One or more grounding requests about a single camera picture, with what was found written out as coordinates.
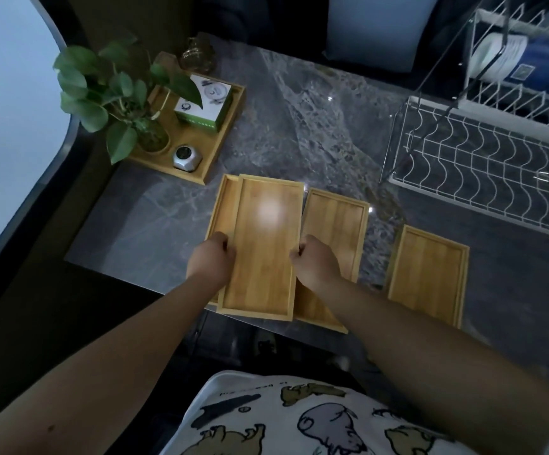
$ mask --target person's left arm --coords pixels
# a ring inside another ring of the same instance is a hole
[[[103,454],[140,411],[176,347],[229,281],[234,250],[216,233],[186,281],[76,352],[0,413],[0,455]]]

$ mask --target bamboo tray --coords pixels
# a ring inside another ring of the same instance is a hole
[[[232,236],[234,231],[233,212],[237,201],[237,187],[239,177],[231,174],[224,174],[220,188],[217,191],[216,203],[213,206],[209,228],[205,239],[208,239],[215,232],[223,232]],[[209,302],[210,305],[217,305],[217,295]]]
[[[302,236],[313,235],[331,246],[342,277],[356,282],[369,217],[369,204],[329,191],[310,189],[302,217]],[[348,333],[311,290],[296,285],[294,318]]]
[[[296,275],[289,251],[297,249],[303,183],[240,175],[229,238],[237,257],[217,312],[291,321]]]
[[[175,61],[175,56],[168,52],[160,52],[156,58],[156,62],[163,65],[169,72],[172,72]],[[194,74],[210,78],[209,76],[201,75],[200,73]],[[149,168],[156,169],[157,171],[164,172],[165,174],[175,175],[182,179],[189,180],[190,182],[205,185],[211,165],[213,165],[213,162],[217,159],[224,139],[233,126],[234,119],[241,112],[243,104],[245,103],[245,87],[234,83],[228,83],[219,78],[216,80],[230,84],[232,86],[231,92],[233,93],[233,101],[228,108],[228,113],[226,114],[226,118],[222,123],[219,132],[210,132],[208,130],[200,129],[195,125],[178,121],[177,116],[175,116],[174,108],[179,97],[171,95],[158,117],[160,123],[169,133],[169,145],[163,152],[152,154],[144,152],[139,147],[135,147],[129,155],[129,159],[144,166],[148,166]],[[163,104],[166,95],[167,92],[161,88],[161,86],[156,86],[148,97],[148,101],[152,108],[156,110],[159,109]],[[173,150],[182,144],[193,146],[203,157],[194,172],[186,172],[173,167]]]
[[[405,225],[390,257],[385,293],[390,300],[460,328],[469,250]]]

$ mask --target hand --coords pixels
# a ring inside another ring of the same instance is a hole
[[[228,247],[228,236],[215,232],[195,247],[186,269],[186,279],[199,278],[215,291],[222,289],[233,273],[235,249]]]
[[[338,259],[331,247],[312,235],[306,235],[300,242],[300,252],[291,251],[289,258],[297,279],[315,293],[341,277]]]

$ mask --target person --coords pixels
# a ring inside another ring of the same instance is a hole
[[[227,236],[214,234],[194,250],[185,282],[22,393],[0,413],[0,455],[103,454],[230,280],[234,257]],[[162,454],[549,455],[546,382],[461,331],[343,279],[315,237],[290,259],[299,281],[447,433],[412,425],[351,389],[224,372],[207,381]]]

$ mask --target qr code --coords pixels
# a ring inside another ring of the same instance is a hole
[[[533,65],[521,64],[510,77],[519,81],[525,81],[535,69]]]

